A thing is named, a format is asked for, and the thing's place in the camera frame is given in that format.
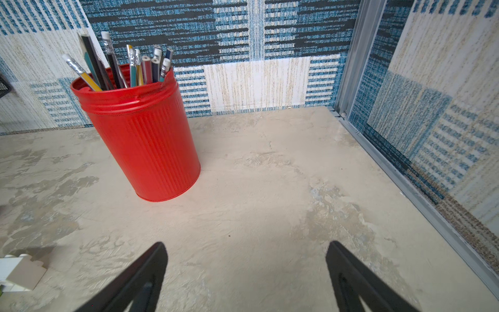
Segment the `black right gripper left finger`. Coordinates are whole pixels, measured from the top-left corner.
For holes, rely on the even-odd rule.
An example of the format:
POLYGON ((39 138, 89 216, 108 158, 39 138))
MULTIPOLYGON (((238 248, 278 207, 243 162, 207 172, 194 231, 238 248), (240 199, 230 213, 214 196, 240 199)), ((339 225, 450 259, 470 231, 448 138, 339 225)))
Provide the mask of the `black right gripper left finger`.
POLYGON ((168 253, 157 242, 78 311, 155 311, 168 265, 168 253))

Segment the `white lego brick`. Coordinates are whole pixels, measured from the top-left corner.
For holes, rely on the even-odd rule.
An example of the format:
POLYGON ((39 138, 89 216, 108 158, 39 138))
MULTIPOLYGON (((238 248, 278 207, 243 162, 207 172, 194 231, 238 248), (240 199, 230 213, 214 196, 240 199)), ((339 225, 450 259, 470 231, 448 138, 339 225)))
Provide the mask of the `white lego brick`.
POLYGON ((1 293, 33 291, 47 269, 28 254, 1 258, 1 293))

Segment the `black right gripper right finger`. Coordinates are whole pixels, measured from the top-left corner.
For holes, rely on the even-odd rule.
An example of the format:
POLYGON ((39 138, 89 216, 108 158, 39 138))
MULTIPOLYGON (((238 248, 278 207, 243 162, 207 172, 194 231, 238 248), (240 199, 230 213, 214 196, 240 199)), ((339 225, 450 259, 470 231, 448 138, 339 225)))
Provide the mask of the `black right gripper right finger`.
POLYGON ((416 311, 339 241, 331 241, 326 253, 337 306, 340 311, 416 311))

